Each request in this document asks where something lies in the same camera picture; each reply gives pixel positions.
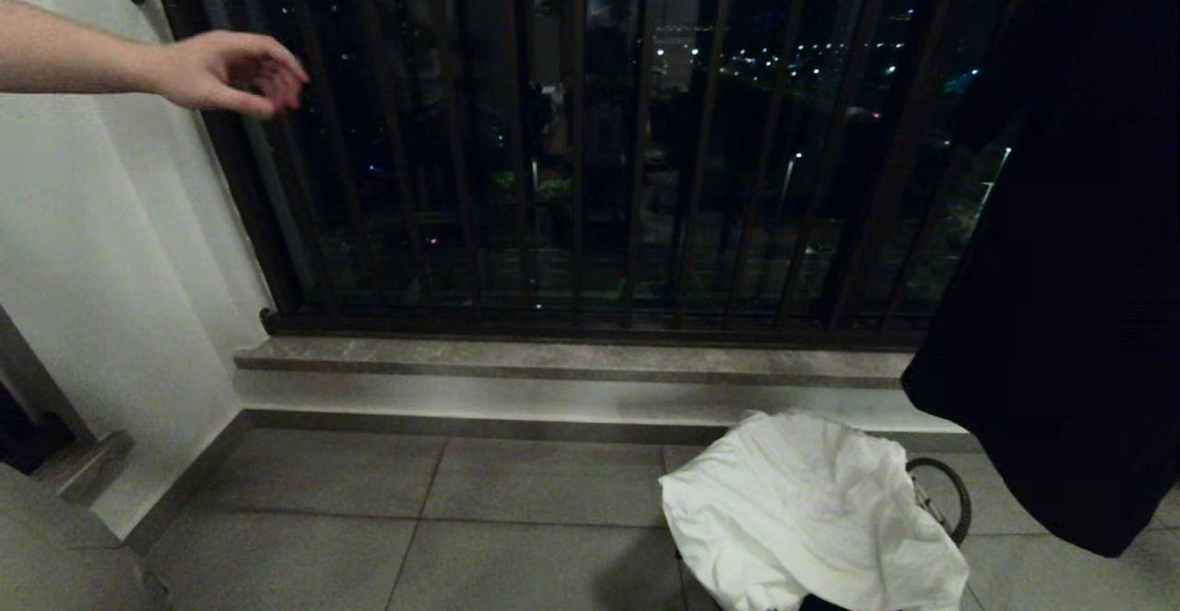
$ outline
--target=stone ledge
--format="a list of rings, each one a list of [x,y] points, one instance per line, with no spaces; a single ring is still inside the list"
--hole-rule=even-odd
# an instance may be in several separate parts
[[[911,357],[898,352],[271,337],[234,360],[241,369],[270,372],[897,389]]]

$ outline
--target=floor tile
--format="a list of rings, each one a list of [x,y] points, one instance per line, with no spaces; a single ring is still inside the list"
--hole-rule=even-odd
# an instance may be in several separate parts
[[[149,561],[177,611],[381,611],[414,521],[190,506]]]
[[[1180,540],[1145,532],[1117,559],[1053,536],[969,538],[971,589],[991,611],[1175,611]]]
[[[721,606],[713,600],[709,591],[704,590],[701,582],[696,580],[688,565],[680,564],[681,578],[684,582],[684,609],[687,611],[721,611]]]
[[[424,517],[660,526],[658,446],[454,439]]]
[[[979,600],[977,599],[975,591],[970,590],[970,586],[968,586],[968,590],[963,591],[959,611],[983,611],[983,606],[979,606]]]
[[[721,606],[713,600],[712,594],[704,590],[704,586],[700,582],[696,582],[696,577],[693,576],[691,570],[683,563],[681,564],[681,569],[684,577],[684,607],[687,607],[687,611],[721,611]],[[983,611],[983,607],[979,606],[975,594],[970,590],[966,590],[963,591],[959,611]]]
[[[703,447],[664,446],[664,471],[675,473],[681,466],[696,459],[696,455],[702,452],[704,452]]]
[[[422,521],[389,611],[678,611],[658,528]]]
[[[1180,528],[1180,485],[1173,487],[1172,491],[1163,497],[1163,501],[1160,502],[1160,508],[1155,511],[1155,518],[1159,519],[1165,526]]]
[[[446,439],[255,429],[198,505],[417,518]]]
[[[931,456],[949,465],[963,478],[968,493],[971,495],[971,532],[972,536],[1011,536],[1011,534],[1047,534],[1036,519],[1021,506],[1016,497],[1008,491],[1003,478],[985,454],[923,454],[909,453],[909,459]],[[945,504],[952,508],[948,514],[958,517],[957,497],[950,492],[952,487],[937,485],[929,488],[936,502],[950,499]]]

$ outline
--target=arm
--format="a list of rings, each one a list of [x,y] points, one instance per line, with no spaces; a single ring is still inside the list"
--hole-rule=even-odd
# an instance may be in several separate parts
[[[299,107],[303,83],[307,72],[273,37],[215,31],[143,45],[0,0],[0,91],[8,93],[155,93],[183,107],[270,117]]]

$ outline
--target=balcony railing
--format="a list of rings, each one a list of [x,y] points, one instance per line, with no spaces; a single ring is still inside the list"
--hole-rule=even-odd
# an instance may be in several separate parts
[[[203,112],[271,333],[905,348],[1007,152],[942,132],[1017,0],[159,0],[302,111]]]

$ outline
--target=metal bar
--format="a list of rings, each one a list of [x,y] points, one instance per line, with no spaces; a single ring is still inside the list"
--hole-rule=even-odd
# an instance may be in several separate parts
[[[524,308],[532,306],[532,289],[529,283],[529,250],[532,236],[529,230],[529,198],[525,190],[527,179],[524,171],[524,133],[520,129],[520,50],[517,44],[516,0],[504,0],[504,47],[509,65],[509,136],[512,150],[512,173],[516,176],[516,230],[517,252],[520,264],[520,300]]]
[[[905,285],[910,281],[910,276],[913,275],[914,267],[918,265],[918,255],[922,254],[923,247],[926,247],[926,242],[930,241],[930,236],[935,232],[935,226],[938,224],[938,213],[942,211],[943,204],[950,195],[955,177],[959,173],[963,163],[968,162],[968,152],[961,145],[956,145],[952,149],[949,165],[935,186],[935,196],[931,196],[930,203],[926,204],[926,210],[922,213],[922,219],[918,223],[918,232],[914,234],[914,237],[910,241],[909,249],[905,250],[905,258],[902,261],[902,267],[898,268],[897,278],[893,280],[893,288],[890,290],[885,310],[881,313],[880,321],[877,322],[878,333],[885,330],[890,318],[897,313],[898,304],[902,304],[902,298],[905,297]]]
[[[787,20],[786,32],[782,34],[782,48],[779,50],[779,70],[774,77],[774,91],[771,93],[771,105],[766,112],[766,125],[762,129],[762,142],[758,150],[758,165],[754,169],[754,185],[750,188],[749,201],[746,204],[746,215],[741,221],[741,236],[738,237],[738,259],[734,263],[734,280],[729,287],[729,301],[726,303],[726,316],[722,329],[728,330],[733,324],[734,311],[738,309],[738,298],[741,295],[741,284],[746,275],[746,263],[749,262],[750,238],[754,234],[754,225],[758,221],[758,205],[762,201],[762,191],[766,188],[766,170],[771,165],[771,153],[774,152],[774,140],[779,133],[779,116],[782,111],[782,99],[787,93],[791,83],[791,57],[793,47],[799,37],[804,15],[804,4],[806,0],[791,0],[791,15]]]
[[[254,31],[250,12],[243,0],[224,0],[231,31]],[[315,217],[312,217],[312,209],[307,203],[307,195],[303,192],[302,183],[295,171],[295,162],[291,159],[290,144],[284,133],[287,120],[266,120],[262,123],[263,133],[270,145],[270,153],[274,157],[275,171],[278,173],[278,182],[282,183],[283,192],[290,204],[291,217],[295,219],[295,228],[299,229],[300,238],[303,238],[310,261],[312,275],[323,291],[323,300],[328,304],[328,314],[333,317],[340,316],[340,301],[336,298],[336,288],[332,282],[332,274],[328,262],[323,257],[320,247],[320,236],[315,225]]]
[[[160,0],[160,4],[177,40],[208,31],[209,24],[199,0]],[[203,111],[201,119],[267,278],[275,308],[280,314],[295,314],[301,303],[299,280],[290,255],[283,249],[282,232],[278,231],[270,201],[266,198],[261,175],[254,158],[244,152],[249,140],[241,120],[230,112],[215,111]]]
[[[631,157],[631,213],[627,236],[627,283],[623,326],[630,328],[635,310],[635,281],[640,267],[640,217],[643,212],[643,162],[648,145],[648,111],[651,104],[651,54],[656,34],[656,0],[643,0],[643,31],[640,45],[638,98],[635,104],[635,150]]]
[[[948,26],[955,24],[955,20],[950,20],[955,2],[956,0],[919,2],[897,81],[886,99],[880,172],[866,208],[860,209],[858,217],[850,218],[856,224],[845,230],[841,254],[828,274],[828,290],[825,291],[827,296],[824,301],[826,328],[841,328],[851,322],[852,314],[868,290],[873,268],[889,239],[890,223],[897,216],[910,185],[913,167],[922,153],[924,132],[935,112],[937,85],[942,81],[950,53],[943,37],[949,35]]]
[[[447,136],[451,140],[451,171],[454,177],[454,190],[459,199],[459,228],[463,230],[463,245],[467,250],[467,265],[471,271],[471,308],[476,318],[483,318],[484,300],[479,284],[479,251],[476,249],[476,237],[471,230],[471,199],[467,195],[467,166],[463,153],[463,137],[459,132],[459,103],[454,91],[454,55],[451,52],[451,31],[447,19],[451,19],[451,2],[434,0],[434,33],[438,39],[439,64],[442,79],[442,103],[446,106]]]
[[[573,326],[581,322],[582,283],[585,272],[585,258],[582,239],[583,203],[585,201],[585,170],[583,144],[585,134],[585,22],[586,0],[573,0],[573,263],[571,287],[573,303],[571,321]]]
[[[721,70],[726,28],[729,26],[729,6],[733,0],[717,0],[713,24],[713,47],[709,52],[709,73],[704,81],[704,101],[701,104],[701,124],[696,133],[696,162],[693,166],[693,186],[688,203],[688,219],[680,252],[680,271],[676,276],[676,313],[673,324],[678,330],[684,326],[684,306],[689,274],[693,265],[693,245],[696,242],[696,219],[701,209],[701,185],[704,182],[704,165],[709,158],[709,137],[713,133],[713,107],[717,99],[717,74]]]
[[[345,204],[348,209],[348,221],[352,225],[352,232],[356,237],[358,247],[360,248],[365,274],[373,284],[373,297],[376,300],[379,308],[387,309],[388,301],[385,297],[384,288],[381,288],[381,275],[378,271],[376,255],[373,252],[372,232],[361,211],[361,201],[356,191],[356,182],[352,173],[353,163],[348,157],[348,144],[345,140],[345,129],[340,124],[336,101],[328,81],[328,68],[324,66],[323,52],[320,48],[320,39],[315,31],[315,19],[312,19],[312,6],[308,4],[308,0],[294,0],[294,2],[300,34],[303,39],[303,50],[307,51],[312,86],[315,86],[317,99],[323,107],[324,127],[328,131],[328,142],[332,147],[332,158],[336,166],[336,175],[340,177],[340,183],[343,188]]]
[[[398,182],[398,196],[401,201],[401,219],[406,223],[406,236],[414,256],[414,268],[418,274],[419,295],[428,313],[434,309],[434,296],[431,293],[430,267],[426,250],[422,245],[422,232],[418,223],[418,209],[414,206],[414,192],[409,182],[409,166],[406,163],[406,145],[401,136],[401,120],[398,116],[398,103],[393,94],[393,79],[389,74],[392,61],[381,35],[381,17],[376,0],[360,0],[361,20],[365,24],[365,35],[373,60],[376,77],[378,94],[381,99],[381,112],[385,116],[386,139],[389,143],[389,157],[393,158],[394,178]]]
[[[437,337],[453,339],[463,335],[467,339],[490,339],[493,341],[518,342],[569,342],[573,341],[611,341],[615,343],[657,343],[658,346],[734,346],[742,343],[754,348],[800,348],[825,350],[876,350],[876,352],[914,352],[924,333],[919,330],[819,330],[814,328],[791,328],[785,330],[642,330],[618,329],[603,326],[555,328],[550,324],[539,326],[536,321],[512,321],[510,318],[487,318],[483,322],[468,320],[425,318],[413,320],[401,316],[386,317],[342,317],[332,321],[315,314],[295,314],[294,316],[275,316],[271,327],[278,335],[371,335],[371,337]]]
[[[996,34],[999,34],[999,32],[1004,31],[1004,27],[1008,26],[1009,20],[1012,19],[1012,15],[1016,12],[1016,7],[1020,6],[1021,6],[1021,0],[1004,0],[1004,9],[1003,12],[1001,12],[999,22],[996,24],[997,26]]]
[[[857,19],[857,31],[852,39],[848,65],[845,66],[844,78],[833,103],[832,117],[824,137],[824,150],[819,163],[819,178],[815,183],[815,190],[812,192],[812,198],[807,204],[804,219],[799,224],[799,232],[795,235],[795,245],[791,252],[791,265],[787,268],[787,278],[782,283],[782,296],[779,298],[779,309],[774,317],[775,329],[782,328],[785,317],[787,316],[787,306],[802,270],[804,256],[807,250],[807,238],[811,236],[811,230],[815,224],[815,216],[819,212],[819,208],[822,201],[827,198],[827,192],[831,190],[832,182],[839,170],[840,153],[844,150],[845,111],[854,103],[857,86],[860,83],[861,74],[865,72],[865,61],[868,58],[868,41],[872,40],[873,31],[877,27],[881,1],[864,0],[860,6],[860,15]]]

